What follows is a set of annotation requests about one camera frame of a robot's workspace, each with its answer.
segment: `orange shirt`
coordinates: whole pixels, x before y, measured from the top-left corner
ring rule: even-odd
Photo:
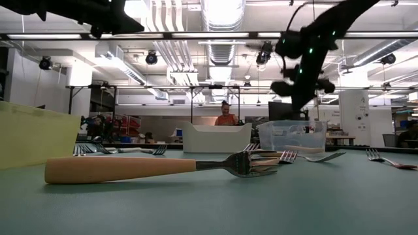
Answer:
[[[234,114],[220,115],[217,117],[217,125],[234,125]]]

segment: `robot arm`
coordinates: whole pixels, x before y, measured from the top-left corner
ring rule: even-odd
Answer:
[[[292,97],[293,111],[300,110],[315,97],[318,76],[329,50],[336,50],[337,39],[347,33],[354,21],[379,0],[345,0],[322,13],[300,32],[287,31],[276,45],[275,52],[282,57],[296,59],[302,56],[294,69],[285,69],[293,86],[284,82],[272,83],[272,90],[281,96]]]

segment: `yellow panel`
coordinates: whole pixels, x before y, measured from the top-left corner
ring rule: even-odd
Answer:
[[[80,118],[0,101],[0,169],[68,157]]]

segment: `transparent bin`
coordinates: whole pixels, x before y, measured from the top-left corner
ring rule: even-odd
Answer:
[[[289,150],[285,146],[325,150],[327,139],[325,121],[269,121],[259,125],[258,128],[260,145],[264,150]]]

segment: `teal table surface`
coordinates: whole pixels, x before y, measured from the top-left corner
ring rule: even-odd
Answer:
[[[165,154],[198,160],[226,156]],[[382,157],[418,165],[416,155]],[[329,163],[297,159],[260,178],[209,170],[47,185],[43,171],[44,165],[0,170],[1,234],[417,233],[418,171],[370,162],[362,151],[347,151]]]

